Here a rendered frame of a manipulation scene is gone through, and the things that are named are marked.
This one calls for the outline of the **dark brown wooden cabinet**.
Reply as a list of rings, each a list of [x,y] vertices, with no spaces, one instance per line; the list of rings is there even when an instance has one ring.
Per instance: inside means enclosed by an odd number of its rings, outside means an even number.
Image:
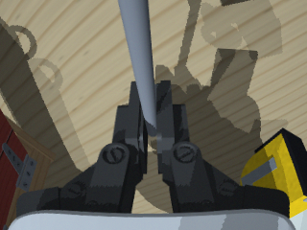
[[[0,109],[0,230],[16,219],[16,202],[42,190],[56,154],[8,119]]]

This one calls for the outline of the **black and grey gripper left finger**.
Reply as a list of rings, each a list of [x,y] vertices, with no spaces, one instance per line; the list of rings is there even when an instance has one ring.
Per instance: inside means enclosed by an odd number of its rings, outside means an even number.
[[[129,105],[117,106],[112,143],[101,149],[97,162],[63,188],[22,194],[16,217],[40,210],[131,214],[135,186],[147,174],[147,162],[148,131],[132,81]]]

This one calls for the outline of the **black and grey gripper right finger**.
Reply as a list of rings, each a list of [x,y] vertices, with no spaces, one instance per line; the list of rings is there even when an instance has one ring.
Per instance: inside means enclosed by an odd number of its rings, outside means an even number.
[[[285,192],[240,186],[202,159],[190,142],[185,104],[172,103],[170,80],[156,84],[156,141],[158,174],[169,186],[173,213],[264,209],[290,219]]]

